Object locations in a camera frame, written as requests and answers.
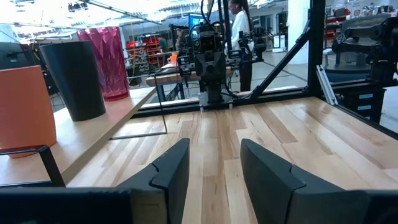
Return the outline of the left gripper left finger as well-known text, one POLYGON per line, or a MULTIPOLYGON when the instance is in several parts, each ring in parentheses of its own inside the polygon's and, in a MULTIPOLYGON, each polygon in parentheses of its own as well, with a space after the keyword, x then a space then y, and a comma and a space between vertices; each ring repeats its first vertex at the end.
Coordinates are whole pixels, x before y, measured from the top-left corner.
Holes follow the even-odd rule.
POLYGON ((182 224, 190 173, 190 140, 183 138, 118 185, 129 191, 117 224, 182 224))

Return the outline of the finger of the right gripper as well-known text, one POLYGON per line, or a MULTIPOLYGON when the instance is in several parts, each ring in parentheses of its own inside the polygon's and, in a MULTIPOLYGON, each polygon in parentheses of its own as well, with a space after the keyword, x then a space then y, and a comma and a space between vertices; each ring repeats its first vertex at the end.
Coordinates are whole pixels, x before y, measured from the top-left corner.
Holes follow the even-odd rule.
POLYGON ((214 66, 215 80, 224 83, 226 80, 226 61, 219 60, 214 66))
POLYGON ((202 82, 205 82, 207 63, 201 60, 195 61, 195 73, 202 82))

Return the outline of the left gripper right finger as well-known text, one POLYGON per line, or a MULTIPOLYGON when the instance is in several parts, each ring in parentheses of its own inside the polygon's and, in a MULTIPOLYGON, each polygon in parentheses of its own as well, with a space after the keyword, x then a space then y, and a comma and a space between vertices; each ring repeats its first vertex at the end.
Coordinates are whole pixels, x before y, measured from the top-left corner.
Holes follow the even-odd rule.
POLYGON ((364 224, 364 192, 328 182, 250 139, 241 141, 241 165, 259 224, 364 224))

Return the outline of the pink faceted plastic tumbler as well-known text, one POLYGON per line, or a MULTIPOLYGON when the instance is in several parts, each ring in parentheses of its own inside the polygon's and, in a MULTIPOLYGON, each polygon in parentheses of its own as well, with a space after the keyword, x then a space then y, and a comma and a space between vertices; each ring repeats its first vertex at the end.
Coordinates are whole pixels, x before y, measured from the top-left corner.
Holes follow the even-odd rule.
POLYGON ((77 32, 81 41, 89 41, 94 50, 99 84, 105 101, 129 96, 126 66, 118 27, 97 27, 77 32))

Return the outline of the red storage shelf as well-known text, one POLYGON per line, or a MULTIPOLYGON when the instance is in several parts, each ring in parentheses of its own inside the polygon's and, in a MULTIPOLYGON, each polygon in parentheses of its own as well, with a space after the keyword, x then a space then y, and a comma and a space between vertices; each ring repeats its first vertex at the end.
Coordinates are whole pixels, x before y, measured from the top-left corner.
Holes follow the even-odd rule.
POLYGON ((153 35, 138 37, 126 43, 127 61, 141 73, 160 68, 160 40, 153 35))

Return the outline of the wooden shelf with black legs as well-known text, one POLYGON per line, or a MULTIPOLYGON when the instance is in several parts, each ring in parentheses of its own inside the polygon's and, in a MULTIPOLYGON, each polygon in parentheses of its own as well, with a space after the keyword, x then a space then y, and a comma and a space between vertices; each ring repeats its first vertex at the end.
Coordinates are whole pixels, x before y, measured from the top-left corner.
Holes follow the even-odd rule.
POLYGON ((53 114, 57 142, 49 148, 30 146, 0 152, 0 187, 68 184, 114 134, 154 94, 155 86, 133 89, 130 96, 106 103, 106 113, 86 121, 72 121, 66 108, 53 114))

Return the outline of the wooden background table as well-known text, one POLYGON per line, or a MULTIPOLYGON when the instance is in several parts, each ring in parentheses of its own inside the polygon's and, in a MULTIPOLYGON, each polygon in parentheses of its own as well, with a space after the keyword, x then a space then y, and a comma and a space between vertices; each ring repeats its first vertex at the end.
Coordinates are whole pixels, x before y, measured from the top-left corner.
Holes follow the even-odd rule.
POLYGON ((182 77, 177 72, 176 66, 173 66, 171 63, 164 65, 158 73, 154 74, 154 77, 148 77, 145 79, 145 84, 148 86, 164 86, 164 85, 175 85, 178 86, 179 83, 185 85, 189 82, 198 82, 201 80, 201 77, 196 75, 196 72, 193 71, 190 76, 182 77))

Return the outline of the blue lit monitor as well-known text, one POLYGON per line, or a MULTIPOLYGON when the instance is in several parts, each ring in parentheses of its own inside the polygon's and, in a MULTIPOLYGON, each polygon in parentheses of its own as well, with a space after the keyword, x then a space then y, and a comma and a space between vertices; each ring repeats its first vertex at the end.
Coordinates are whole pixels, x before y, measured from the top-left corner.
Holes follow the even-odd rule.
POLYGON ((205 19, 201 14, 194 14, 190 13, 188 15, 188 27, 191 29, 193 26, 200 24, 201 22, 204 22, 205 19))

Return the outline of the person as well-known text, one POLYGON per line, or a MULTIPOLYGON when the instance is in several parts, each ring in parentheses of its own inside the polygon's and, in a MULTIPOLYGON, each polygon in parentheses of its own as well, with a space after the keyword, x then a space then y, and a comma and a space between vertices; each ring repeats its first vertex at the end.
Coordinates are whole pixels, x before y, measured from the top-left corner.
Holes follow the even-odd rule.
MULTIPOLYGON (((231 48, 239 50, 239 33, 250 33, 251 25, 249 21, 248 0, 229 0, 228 9, 234 16, 234 22, 231 28, 231 48)), ((252 64, 243 63, 239 69, 240 91, 249 91, 251 89, 252 64)))

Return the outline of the silver aluminium extrusion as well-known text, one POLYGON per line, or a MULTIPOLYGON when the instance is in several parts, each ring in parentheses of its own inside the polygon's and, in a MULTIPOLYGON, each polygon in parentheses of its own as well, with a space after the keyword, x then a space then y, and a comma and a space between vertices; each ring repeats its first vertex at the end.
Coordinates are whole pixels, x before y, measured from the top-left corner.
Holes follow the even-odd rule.
POLYGON ((332 106, 338 105, 338 100, 331 87, 331 84, 329 82, 325 69, 323 68, 323 65, 317 65, 316 69, 317 69, 317 77, 320 82, 320 86, 322 88, 326 102, 332 106))

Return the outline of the black drawer cabinet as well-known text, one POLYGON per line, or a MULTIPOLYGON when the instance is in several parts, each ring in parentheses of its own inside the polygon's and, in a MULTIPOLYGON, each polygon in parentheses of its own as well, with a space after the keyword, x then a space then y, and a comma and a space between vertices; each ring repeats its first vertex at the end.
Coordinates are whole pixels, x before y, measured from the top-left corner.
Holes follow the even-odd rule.
POLYGON ((379 124, 386 89, 378 84, 332 84, 338 104, 374 123, 379 124))

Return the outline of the black cup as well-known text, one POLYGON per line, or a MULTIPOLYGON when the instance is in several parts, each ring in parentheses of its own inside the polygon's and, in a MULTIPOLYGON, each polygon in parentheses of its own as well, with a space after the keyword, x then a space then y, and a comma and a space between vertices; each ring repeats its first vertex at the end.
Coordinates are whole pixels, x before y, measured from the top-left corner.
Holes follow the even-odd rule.
POLYGON ((60 91, 72 121, 106 112, 93 46, 88 41, 47 44, 40 54, 60 91))

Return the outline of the orange cup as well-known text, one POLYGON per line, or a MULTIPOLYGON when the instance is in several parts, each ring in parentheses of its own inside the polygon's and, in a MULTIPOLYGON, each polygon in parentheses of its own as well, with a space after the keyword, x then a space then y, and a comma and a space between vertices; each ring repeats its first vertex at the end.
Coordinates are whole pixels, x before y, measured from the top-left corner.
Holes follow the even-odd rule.
POLYGON ((0 70, 0 152, 57 142, 55 120, 41 67, 0 70))

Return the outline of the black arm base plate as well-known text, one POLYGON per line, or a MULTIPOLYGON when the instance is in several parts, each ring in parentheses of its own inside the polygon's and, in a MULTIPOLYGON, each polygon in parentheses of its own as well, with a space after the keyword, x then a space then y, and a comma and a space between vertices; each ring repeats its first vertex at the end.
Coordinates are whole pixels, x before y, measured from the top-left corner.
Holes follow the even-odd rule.
POLYGON ((209 95, 207 92, 201 92, 199 96, 199 107, 201 112, 226 108, 232 109, 233 98, 223 92, 218 96, 209 95))

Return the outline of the black aluminium frame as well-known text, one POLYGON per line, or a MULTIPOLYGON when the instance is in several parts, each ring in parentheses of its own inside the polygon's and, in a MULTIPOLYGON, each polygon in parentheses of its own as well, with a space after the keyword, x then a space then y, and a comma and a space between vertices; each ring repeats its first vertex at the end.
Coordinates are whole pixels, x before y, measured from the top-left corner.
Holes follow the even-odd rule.
MULTIPOLYGON (((303 98, 308 96, 316 96, 325 99, 320 82, 317 77, 317 65, 323 65, 322 52, 323 52, 323 38, 324 38, 324 25, 325 25, 325 0, 310 0, 310 7, 305 10, 307 17, 306 24, 301 31, 301 35, 295 41, 293 47, 287 52, 282 60, 268 73, 265 79, 251 91, 235 93, 238 97, 233 99, 233 106, 251 105, 257 103, 265 103, 270 101, 291 100, 303 98), (292 88, 289 90, 270 90, 269 85, 277 78, 279 73, 283 71, 285 66, 298 54, 300 49, 305 45, 308 46, 308 80, 307 85, 303 88, 292 88)), ((231 26, 229 24, 229 12, 224 10, 220 14, 220 26, 224 35, 224 48, 232 50, 231 48, 231 26)), ((379 15, 378 23, 381 23, 388 17, 386 15, 379 15)), ((204 15, 205 22, 212 24, 209 20, 209 15, 204 15)), ((332 84, 350 84, 350 83, 365 83, 378 84, 381 87, 397 86, 398 80, 394 78, 386 82, 377 82, 370 80, 367 75, 366 78, 360 80, 351 80, 344 82, 330 82, 332 84)), ((206 88, 202 81, 200 81, 200 90, 205 92, 206 88)), ((344 112, 359 118, 360 115, 353 113, 350 110, 338 105, 337 108, 344 112)), ((167 114, 184 113, 189 111, 200 111, 199 97, 191 103, 174 103, 171 101, 159 101, 157 105, 151 106, 146 109, 141 109, 138 112, 138 117, 148 116, 165 116, 167 114)))

